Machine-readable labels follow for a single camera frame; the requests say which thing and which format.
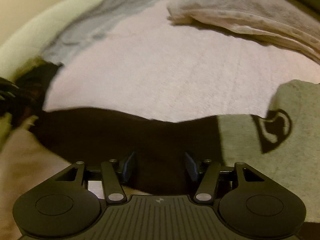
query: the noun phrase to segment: gray cloth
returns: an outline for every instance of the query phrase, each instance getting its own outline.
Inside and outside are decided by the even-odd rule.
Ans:
[[[104,0],[95,9],[84,13],[71,23],[52,44],[44,49],[42,57],[52,63],[69,61],[106,37],[106,33],[126,17],[138,14],[159,0]]]

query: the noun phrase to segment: white fabric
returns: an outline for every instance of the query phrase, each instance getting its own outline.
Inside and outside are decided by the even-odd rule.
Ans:
[[[126,18],[75,57],[54,79],[45,109],[95,106],[173,122],[264,117],[280,84],[320,82],[320,66],[298,52],[172,26],[168,1]]]

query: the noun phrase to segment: towel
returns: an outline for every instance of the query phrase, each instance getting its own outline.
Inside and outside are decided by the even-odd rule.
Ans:
[[[320,16],[296,0],[171,0],[168,10],[175,24],[195,19],[300,51],[320,63]]]

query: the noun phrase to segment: beige fabric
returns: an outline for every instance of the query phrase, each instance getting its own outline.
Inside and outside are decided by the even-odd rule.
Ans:
[[[294,49],[320,63],[320,16],[295,0],[172,0],[175,24],[193,19]]]

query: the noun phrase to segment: black logo print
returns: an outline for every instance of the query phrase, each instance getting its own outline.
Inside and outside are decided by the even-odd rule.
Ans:
[[[290,134],[292,122],[284,110],[268,111],[266,118],[252,115],[256,124],[262,153],[276,149]]]

